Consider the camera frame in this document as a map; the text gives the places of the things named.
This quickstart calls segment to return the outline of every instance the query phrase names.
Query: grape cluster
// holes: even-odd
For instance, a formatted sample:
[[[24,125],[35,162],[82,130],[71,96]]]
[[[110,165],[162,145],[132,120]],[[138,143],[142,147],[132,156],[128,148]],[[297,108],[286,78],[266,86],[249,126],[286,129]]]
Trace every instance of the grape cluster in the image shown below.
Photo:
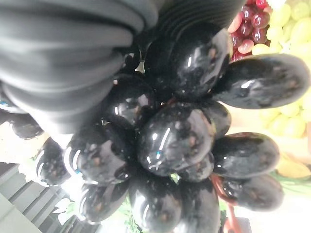
[[[58,185],[69,175],[85,181],[79,211],[99,224],[128,195],[135,222],[151,233],[216,233],[218,196],[255,211],[281,205],[280,184],[267,175],[278,160],[275,142],[259,133],[225,134],[229,111],[278,107],[308,89],[298,58],[261,55],[229,64],[229,34],[197,23],[177,38],[160,35],[134,71],[140,52],[114,77],[95,122],[62,150],[48,139],[37,175]],[[178,174],[176,183],[171,176]]]
[[[266,0],[248,0],[228,28],[234,48],[233,61],[251,55],[255,44],[269,44],[267,39],[270,21]]]

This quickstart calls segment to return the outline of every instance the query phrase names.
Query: green grape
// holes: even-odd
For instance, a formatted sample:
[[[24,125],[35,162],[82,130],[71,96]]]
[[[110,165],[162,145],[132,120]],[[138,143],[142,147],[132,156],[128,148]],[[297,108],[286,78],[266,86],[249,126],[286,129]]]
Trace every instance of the green grape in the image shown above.
[[[255,55],[261,55],[261,54],[267,54],[270,53],[269,47],[265,44],[256,44],[252,49],[252,54]]]
[[[300,58],[311,58],[311,42],[291,46],[291,54]]]
[[[292,44],[301,44],[311,40],[311,18],[299,20],[293,27],[291,34]]]
[[[284,4],[271,14],[270,25],[283,27],[291,17],[292,9],[288,4]]]
[[[271,53],[280,53],[282,50],[282,46],[276,40],[271,41],[270,43],[270,52]]]
[[[270,27],[267,31],[267,38],[271,41],[279,41],[283,36],[283,29],[281,26]]]
[[[290,20],[287,24],[283,27],[283,36],[280,39],[281,43],[287,42],[291,38],[293,27],[295,26],[296,21]]]
[[[292,18],[296,21],[308,17],[310,14],[309,5],[303,1],[292,7]]]

